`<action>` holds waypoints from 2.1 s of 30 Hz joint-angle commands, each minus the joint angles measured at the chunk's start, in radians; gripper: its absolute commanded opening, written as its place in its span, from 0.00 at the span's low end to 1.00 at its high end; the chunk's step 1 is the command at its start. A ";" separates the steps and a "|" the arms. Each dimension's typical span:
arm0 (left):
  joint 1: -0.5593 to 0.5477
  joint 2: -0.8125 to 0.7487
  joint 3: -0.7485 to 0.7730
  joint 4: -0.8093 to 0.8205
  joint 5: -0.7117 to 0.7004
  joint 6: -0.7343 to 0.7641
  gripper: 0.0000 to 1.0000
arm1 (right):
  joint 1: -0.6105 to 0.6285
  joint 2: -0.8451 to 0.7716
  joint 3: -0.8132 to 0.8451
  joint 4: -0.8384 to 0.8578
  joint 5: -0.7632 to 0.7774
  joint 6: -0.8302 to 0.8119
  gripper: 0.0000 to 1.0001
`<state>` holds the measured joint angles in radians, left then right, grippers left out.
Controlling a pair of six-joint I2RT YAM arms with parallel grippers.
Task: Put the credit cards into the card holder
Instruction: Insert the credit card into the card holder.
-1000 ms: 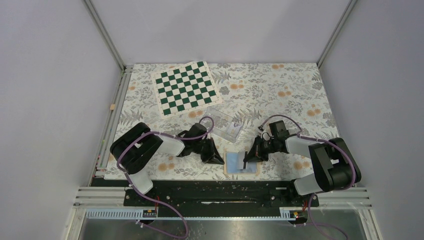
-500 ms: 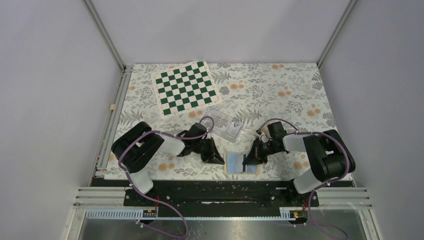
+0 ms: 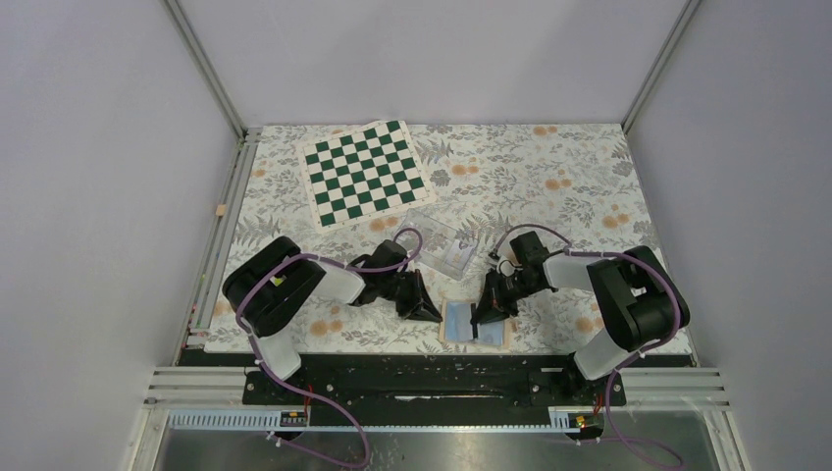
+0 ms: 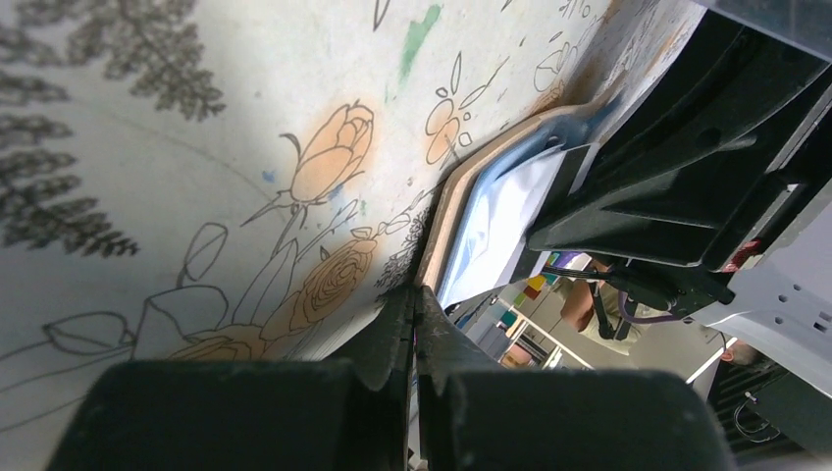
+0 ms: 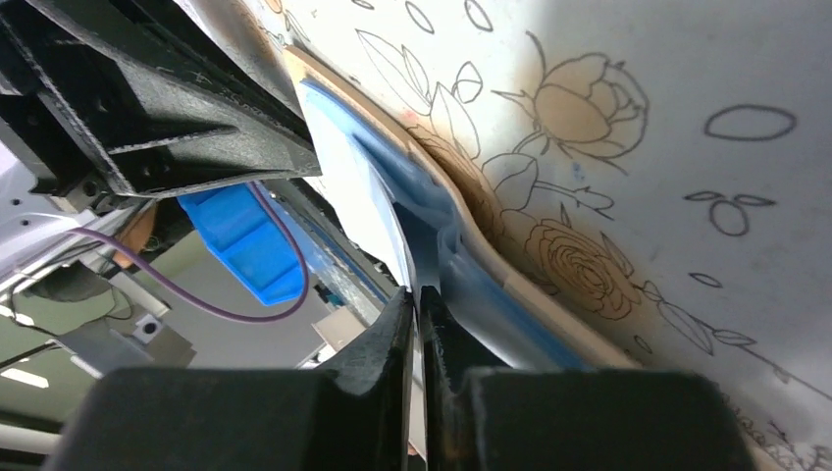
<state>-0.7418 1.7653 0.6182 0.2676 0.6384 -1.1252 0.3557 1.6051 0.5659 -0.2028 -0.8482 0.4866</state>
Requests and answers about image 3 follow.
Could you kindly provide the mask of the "beige card holder wallet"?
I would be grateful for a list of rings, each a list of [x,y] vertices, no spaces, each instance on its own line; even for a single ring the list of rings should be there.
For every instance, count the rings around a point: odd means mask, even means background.
[[[488,348],[507,348],[509,329],[505,321],[485,325],[473,322],[476,305],[467,300],[445,300],[440,341]]]

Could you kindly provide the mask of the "clear plastic card box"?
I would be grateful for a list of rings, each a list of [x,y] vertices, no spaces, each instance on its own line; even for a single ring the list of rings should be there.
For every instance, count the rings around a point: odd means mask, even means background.
[[[441,223],[426,214],[408,210],[399,229],[414,229],[422,238],[414,261],[455,281],[461,281],[478,247],[470,233]]]

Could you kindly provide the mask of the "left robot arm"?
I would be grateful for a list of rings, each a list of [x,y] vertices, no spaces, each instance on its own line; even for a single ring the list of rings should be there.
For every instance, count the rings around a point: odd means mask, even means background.
[[[282,403],[301,397],[301,358],[288,325],[311,297],[361,307],[383,299],[404,320],[439,323],[442,314],[423,276],[410,270],[421,247],[404,248],[385,239],[370,254],[342,264],[305,253],[280,236],[234,270],[221,292],[253,346],[256,363],[269,373],[267,391]]]

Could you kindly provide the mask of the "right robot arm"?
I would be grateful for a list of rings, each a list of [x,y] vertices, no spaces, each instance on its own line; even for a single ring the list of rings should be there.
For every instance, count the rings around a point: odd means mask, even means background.
[[[509,244],[518,263],[509,274],[488,270],[471,313],[474,329],[519,313],[518,303],[543,290],[579,289],[598,304],[602,329],[571,354],[562,379],[564,394],[586,404],[601,391],[601,378],[626,362],[672,340],[690,322],[690,309],[654,252],[639,245],[622,253],[550,251],[538,226],[524,224]]]

